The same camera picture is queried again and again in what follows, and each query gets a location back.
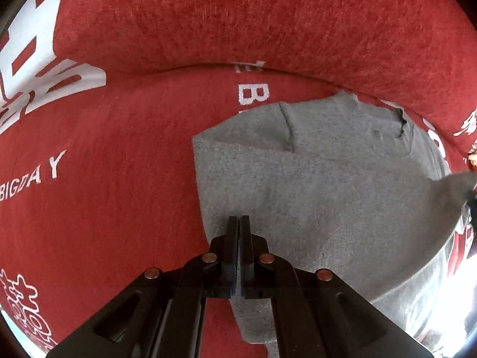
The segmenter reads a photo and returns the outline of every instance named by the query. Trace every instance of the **red fabric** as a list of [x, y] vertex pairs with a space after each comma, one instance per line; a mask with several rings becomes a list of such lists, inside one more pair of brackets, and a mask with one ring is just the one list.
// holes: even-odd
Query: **red fabric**
[[[31, 324], [23, 329], [42, 348], [144, 269], [182, 267], [207, 249], [190, 140], [241, 110], [351, 88], [362, 101], [404, 106], [427, 131], [425, 116], [452, 170], [466, 168], [462, 151], [475, 137], [453, 134], [476, 106], [477, 47], [454, 0], [61, 0], [55, 18], [55, 58], [42, 59], [28, 77], [57, 68], [45, 94], [25, 81], [28, 89], [7, 96], [6, 75], [0, 81], [0, 116], [13, 106], [19, 113], [0, 134], [0, 303], [23, 327], [21, 317], [34, 309], [27, 298], [37, 290], [35, 316], [51, 336]], [[7, 39], [2, 47], [18, 41], [10, 31]], [[40, 34], [31, 41], [9, 61], [18, 74], [48, 45]], [[241, 61], [302, 76], [230, 65], [168, 70]], [[27, 111], [42, 95], [87, 80], [77, 73], [82, 63], [102, 69], [107, 84]], [[269, 95], [263, 86], [260, 100], [242, 105], [243, 84], [264, 84]], [[51, 161], [65, 150], [54, 177]], [[25, 174], [29, 187], [5, 193]], [[213, 301], [202, 356], [266, 352], [244, 343], [230, 306]]]

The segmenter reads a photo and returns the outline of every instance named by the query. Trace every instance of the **screw head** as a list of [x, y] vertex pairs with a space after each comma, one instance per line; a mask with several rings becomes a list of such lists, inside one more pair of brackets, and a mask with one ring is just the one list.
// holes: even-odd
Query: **screw head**
[[204, 253], [202, 256], [202, 261], [205, 263], [214, 263], [217, 261], [217, 255], [215, 253]]
[[258, 259], [263, 264], [271, 264], [275, 261], [275, 257], [270, 253], [262, 253]]
[[159, 277], [159, 274], [160, 271], [157, 268], [149, 268], [144, 272], [144, 276], [146, 277], [146, 279], [150, 280], [156, 279], [157, 277]]
[[320, 269], [316, 272], [316, 275], [321, 281], [330, 281], [333, 278], [333, 272], [329, 269]]

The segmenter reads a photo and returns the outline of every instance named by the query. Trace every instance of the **gray fabric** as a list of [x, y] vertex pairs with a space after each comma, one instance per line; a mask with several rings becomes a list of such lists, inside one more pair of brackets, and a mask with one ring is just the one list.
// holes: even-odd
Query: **gray fabric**
[[[193, 140], [207, 239], [250, 215], [270, 252], [330, 268], [413, 336], [447, 273], [472, 173], [451, 175], [399, 109], [325, 100], [243, 112]], [[277, 355], [269, 300], [231, 300], [242, 337]]]

